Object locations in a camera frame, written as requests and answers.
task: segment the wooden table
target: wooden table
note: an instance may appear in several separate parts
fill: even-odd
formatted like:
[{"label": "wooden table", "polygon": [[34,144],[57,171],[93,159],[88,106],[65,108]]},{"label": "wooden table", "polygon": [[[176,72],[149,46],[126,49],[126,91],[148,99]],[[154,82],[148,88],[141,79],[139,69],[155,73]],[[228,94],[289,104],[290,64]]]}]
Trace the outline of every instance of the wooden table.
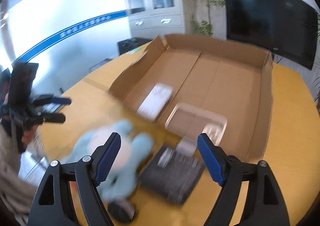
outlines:
[{"label": "wooden table", "polygon": [[[143,53],[146,45],[134,54],[124,54],[89,74],[64,96],[73,103],[63,108],[67,120],[63,125],[42,126],[44,147],[49,159],[68,155],[77,139],[86,131],[127,117],[134,123],[132,136],[148,132],[156,144],[177,144],[180,138],[155,124],[148,123],[126,110],[110,97],[108,90],[116,77]],[[280,185],[295,225],[308,211],[320,191],[320,117],[313,99],[298,73],[274,64],[272,119],[264,159],[271,166]],[[248,184],[243,182],[231,225],[239,222]],[[201,226],[207,219],[220,187],[204,171],[195,189],[183,206],[171,205],[138,187],[131,200],[139,209],[138,219],[131,226]],[[79,221],[86,225],[78,196],[73,192]]]}]

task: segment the blue stripe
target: blue stripe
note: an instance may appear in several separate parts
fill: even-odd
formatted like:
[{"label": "blue stripe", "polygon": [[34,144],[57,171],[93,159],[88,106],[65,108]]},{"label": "blue stripe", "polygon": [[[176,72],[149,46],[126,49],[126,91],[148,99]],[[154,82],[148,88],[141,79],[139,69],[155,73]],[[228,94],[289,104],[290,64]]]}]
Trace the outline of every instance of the blue stripe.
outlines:
[{"label": "blue stripe", "polygon": [[125,10],[116,11],[108,14],[104,14],[101,16],[97,16],[91,19],[87,19],[83,22],[77,23],[73,26],[67,27],[52,36],[46,38],[45,40],[42,40],[40,43],[36,44],[34,47],[26,51],[23,55],[18,57],[19,61],[22,62],[28,62],[41,52],[47,50],[48,48],[52,47],[56,43],[59,43],[60,41],[75,35],[76,33],[79,33],[83,30],[86,30],[88,28],[94,27],[96,25],[115,20],[124,18],[127,16],[127,12]]}]

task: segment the cabinet drawer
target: cabinet drawer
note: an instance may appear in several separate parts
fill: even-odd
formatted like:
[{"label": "cabinet drawer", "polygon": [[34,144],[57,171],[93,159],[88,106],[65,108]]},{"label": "cabinet drawer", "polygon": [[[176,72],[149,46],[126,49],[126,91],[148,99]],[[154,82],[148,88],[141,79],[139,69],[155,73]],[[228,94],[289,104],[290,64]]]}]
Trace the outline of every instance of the cabinet drawer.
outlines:
[{"label": "cabinet drawer", "polygon": [[129,21],[129,26],[131,30],[134,29],[148,29],[151,28],[151,23],[150,23],[149,18],[143,18],[143,19],[136,19],[136,20],[131,20]]},{"label": "cabinet drawer", "polygon": [[151,18],[152,26],[156,27],[168,27],[168,26],[181,26],[181,15],[164,15],[160,17]]},{"label": "cabinet drawer", "polygon": [[131,35],[134,38],[154,39],[157,34],[155,29],[135,29],[131,31]]},{"label": "cabinet drawer", "polygon": [[184,34],[183,27],[181,28],[167,28],[167,29],[161,29],[161,35],[167,35],[167,34]]}]

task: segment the screw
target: screw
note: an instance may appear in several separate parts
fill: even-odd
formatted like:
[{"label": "screw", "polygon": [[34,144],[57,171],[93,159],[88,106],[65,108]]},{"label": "screw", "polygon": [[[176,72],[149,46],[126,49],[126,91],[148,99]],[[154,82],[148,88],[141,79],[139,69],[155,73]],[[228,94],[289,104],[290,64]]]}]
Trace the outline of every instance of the screw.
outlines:
[{"label": "screw", "polygon": [[58,161],[57,160],[54,160],[50,163],[51,166],[56,166],[58,164]]},{"label": "screw", "polygon": [[90,156],[84,156],[83,158],[82,158],[82,161],[83,162],[89,162],[91,160],[91,157]]},{"label": "screw", "polygon": [[267,166],[267,162],[262,160],[262,161],[259,162],[259,165],[261,165],[263,167],[266,167]]},{"label": "screw", "polygon": [[235,160],[236,160],[236,157],[235,157],[235,156],[228,156],[228,159],[229,159],[230,161],[235,161]]}]

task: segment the cardboard box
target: cardboard box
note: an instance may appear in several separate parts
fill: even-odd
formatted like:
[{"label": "cardboard box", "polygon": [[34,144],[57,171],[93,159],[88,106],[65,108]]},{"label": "cardboard box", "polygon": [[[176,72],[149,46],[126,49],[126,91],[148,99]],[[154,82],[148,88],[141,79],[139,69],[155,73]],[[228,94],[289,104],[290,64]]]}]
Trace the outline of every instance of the cardboard box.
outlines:
[{"label": "cardboard box", "polygon": [[269,51],[194,35],[165,38],[167,49],[155,38],[108,92],[136,112],[157,83],[172,86],[156,123],[164,126],[177,103],[190,104],[228,119],[220,144],[226,154],[247,162],[262,158],[272,110]]}]

